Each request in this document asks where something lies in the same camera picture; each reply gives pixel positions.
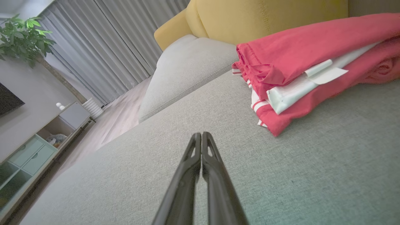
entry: sofa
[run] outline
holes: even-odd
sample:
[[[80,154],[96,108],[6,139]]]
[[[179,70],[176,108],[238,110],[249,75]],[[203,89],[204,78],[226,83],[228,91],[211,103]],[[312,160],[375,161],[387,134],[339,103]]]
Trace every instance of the sofa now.
[[[189,139],[203,131],[251,225],[398,224],[400,81],[352,87],[275,138],[257,126],[251,90],[227,66],[237,43],[347,14],[346,1],[299,2],[190,1],[155,32],[164,53],[141,123],[62,173],[21,224],[151,224]],[[194,224],[207,224],[203,179],[194,211]]]

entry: wooden floor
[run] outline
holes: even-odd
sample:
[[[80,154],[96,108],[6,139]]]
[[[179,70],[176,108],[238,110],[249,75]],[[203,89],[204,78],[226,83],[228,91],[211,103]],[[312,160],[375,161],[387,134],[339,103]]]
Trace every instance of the wooden floor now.
[[[90,154],[139,124],[139,108],[150,80],[151,77],[147,78],[104,107],[103,115],[96,119],[96,123],[91,123],[71,146],[61,154],[60,163],[53,163],[47,169],[33,190],[10,217],[7,224],[19,224],[30,207],[46,190],[46,187],[65,170],[79,160],[90,157]]]

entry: white ribbed pot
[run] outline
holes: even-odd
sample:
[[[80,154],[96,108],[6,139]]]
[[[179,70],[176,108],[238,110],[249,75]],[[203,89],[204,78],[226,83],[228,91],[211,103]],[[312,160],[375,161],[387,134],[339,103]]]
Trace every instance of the white ribbed pot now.
[[[104,110],[100,108],[99,105],[96,104],[96,102],[93,100],[93,98],[90,98],[87,100],[85,103],[82,105],[88,112],[90,112],[90,115],[92,116],[93,119],[97,119],[101,114],[104,113]]]

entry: green drawer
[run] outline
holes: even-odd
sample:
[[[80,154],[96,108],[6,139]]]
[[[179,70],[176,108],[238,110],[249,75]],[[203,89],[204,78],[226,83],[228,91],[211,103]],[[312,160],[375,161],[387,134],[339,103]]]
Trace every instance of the green drawer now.
[[[23,169],[31,175],[34,175],[53,154],[53,149],[45,145],[38,153],[32,156]]]
[[[21,167],[26,161],[28,161],[32,155],[35,154],[41,147],[43,143],[33,137],[27,143],[22,145],[20,149],[18,149],[14,155],[9,158],[10,162],[13,162],[15,165]]]

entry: red garment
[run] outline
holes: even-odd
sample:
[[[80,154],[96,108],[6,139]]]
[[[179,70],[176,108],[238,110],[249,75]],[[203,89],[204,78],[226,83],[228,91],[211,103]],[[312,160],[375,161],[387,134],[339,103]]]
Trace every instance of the red garment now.
[[[307,115],[327,98],[358,83],[380,84],[400,78],[400,14],[374,14],[312,24],[273,34],[237,46],[238,68],[260,97],[266,91],[286,85],[311,66],[374,42],[378,44],[344,67],[341,77],[322,84],[280,115],[270,105],[257,110],[257,116],[274,136],[292,119]]]
[[[267,90],[290,83],[313,65],[399,35],[399,13],[310,24],[238,44],[234,67],[267,99]]]

